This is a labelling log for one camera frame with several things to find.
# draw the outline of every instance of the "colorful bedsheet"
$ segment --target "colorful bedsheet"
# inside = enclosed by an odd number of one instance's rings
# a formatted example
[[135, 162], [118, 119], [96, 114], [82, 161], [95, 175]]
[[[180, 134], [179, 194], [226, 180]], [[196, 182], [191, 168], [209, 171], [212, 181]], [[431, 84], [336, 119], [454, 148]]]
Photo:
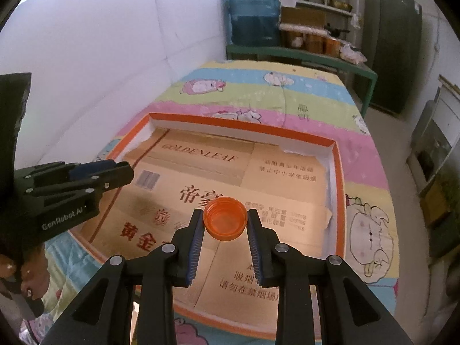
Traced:
[[[210, 62], [172, 85], [98, 155], [113, 150], [148, 112], [193, 114], [280, 126], [338, 142], [346, 188], [346, 261], [390, 312], [396, 305], [399, 249], [392, 198], [379, 154], [353, 99], [333, 74], [272, 62]], [[69, 233], [47, 243], [54, 320], [100, 264]], [[176, 319], [178, 344], [272, 344]]]

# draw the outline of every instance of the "green metal shelf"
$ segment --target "green metal shelf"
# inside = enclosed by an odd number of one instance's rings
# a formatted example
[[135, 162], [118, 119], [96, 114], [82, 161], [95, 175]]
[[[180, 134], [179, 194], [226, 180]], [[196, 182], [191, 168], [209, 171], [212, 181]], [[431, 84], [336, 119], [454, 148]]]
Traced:
[[361, 108], [361, 115], [364, 118], [369, 103], [372, 100], [373, 90], [377, 82], [377, 73], [368, 68], [363, 63], [354, 65], [352, 63], [341, 60], [340, 58], [330, 57], [328, 55], [316, 54], [307, 52], [306, 50], [283, 48], [283, 47], [247, 47], [241, 45], [230, 44], [227, 45], [227, 58], [233, 59], [234, 54], [243, 55], [269, 55], [273, 57], [284, 57], [301, 60], [303, 62], [312, 62], [320, 65], [329, 66], [343, 71], [349, 71], [369, 79], [369, 86], [367, 88], [366, 98]]
[[337, 9], [336, 7], [332, 7], [329, 5], [324, 5], [321, 3], [314, 3], [311, 1], [303, 1], [303, 0], [297, 0], [297, 5], [305, 5], [308, 7], [311, 7], [313, 9], [319, 9], [319, 10], [324, 10], [328, 13], [334, 13], [334, 14], [339, 14], [340, 16], [345, 16], [351, 18], [353, 16], [353, 13], [350, 13], [346, 10], [342, 9]]

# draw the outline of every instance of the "cardboard box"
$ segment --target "cardboard box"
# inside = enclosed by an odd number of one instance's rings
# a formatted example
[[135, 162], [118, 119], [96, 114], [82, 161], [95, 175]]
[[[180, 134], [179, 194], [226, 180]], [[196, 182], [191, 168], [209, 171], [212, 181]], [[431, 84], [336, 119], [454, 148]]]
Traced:
[[[80, 237], [74, 231], [91, 253], [146, 255], [186, 227], [193, 209], [229, 196], [256, 208], [264, 227], [304, 255], [344, 257], [344, 181], [334, 140], [237, 120], [151, 113], [107, 158], [130, 162], [134, 179], [116, 198], [104, 194], [101, 214], [85, 223]], [[279, 291], [257, 285], [245, 231], [229, 242], [205, 233], [195, 280], [173, 294], [180, 315], [275, 338]]]
[[281, 23], [324, 28], [326, 14], [323, 11], [308, 7], [282, 7]]
[[437, 179], [434, 180], [425, 197], [420, 200], [420, 206], [422, 207], [426, 227], [432, 227], [450, 213], [441, 184]]

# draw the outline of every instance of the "finger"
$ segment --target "finger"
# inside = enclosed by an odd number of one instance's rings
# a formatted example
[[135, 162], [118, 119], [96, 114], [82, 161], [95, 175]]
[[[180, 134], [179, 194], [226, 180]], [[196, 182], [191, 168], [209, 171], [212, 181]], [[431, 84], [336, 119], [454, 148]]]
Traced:
[[50, 274], [44, 271], [34, 276], [33, 279], [23, 281], [21, 283], [21, 291], [25, 297], [32, 293], [32, 299], [42, 298], [50, 285]]
[[42, 271], [47, 271], [48, 260], [45, 256], [44, 248], [37, 248], [33, 252], [29, 253], [27, 260], [24, 262], [21, 268], [22, 280], [33, 279], [36, 274], [40, 274]]
[[0, 277], [7, 278], [16, 272], [14, 262], [3, 254], [0, 254]]

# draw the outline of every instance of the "shelf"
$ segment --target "shelf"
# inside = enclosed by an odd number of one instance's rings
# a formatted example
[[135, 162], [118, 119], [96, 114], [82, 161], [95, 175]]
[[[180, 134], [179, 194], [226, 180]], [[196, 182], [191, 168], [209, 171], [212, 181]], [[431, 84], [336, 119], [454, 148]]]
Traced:
[[324, 4], [321, 4], [321, 3], [313, 3], [311, 1], [297, 0], [297, 4], [305, 5], [305, 6], [313, 8], [313, 9], [325, 10], [325, 11], [327, 11], [329, 13], [340, 14], [341, 16], [345, 16], [345, 17], [352, 17], [353, 16], [353, 13], [350, 13], [350, 12], [342, 10], [342, 9], [337, 9], [336, 7], [324, 5]]
[[307, 52], [306, 50], [284, 48], [284, 47], [247, 47], [242, 45], [227, 45], [228, 54], [251, 54], [251, 55], [270, 55], [274, 57], [286, 57], [298, 59], [305, 62], [319, 63], [339, 70], [351, 71], [355, 74], [364, 76], [371, 80], [377, 80], [374, 70], [368, 68], [364, 63], [354, 65], [340, 58], [330, 57], [324, 54]]

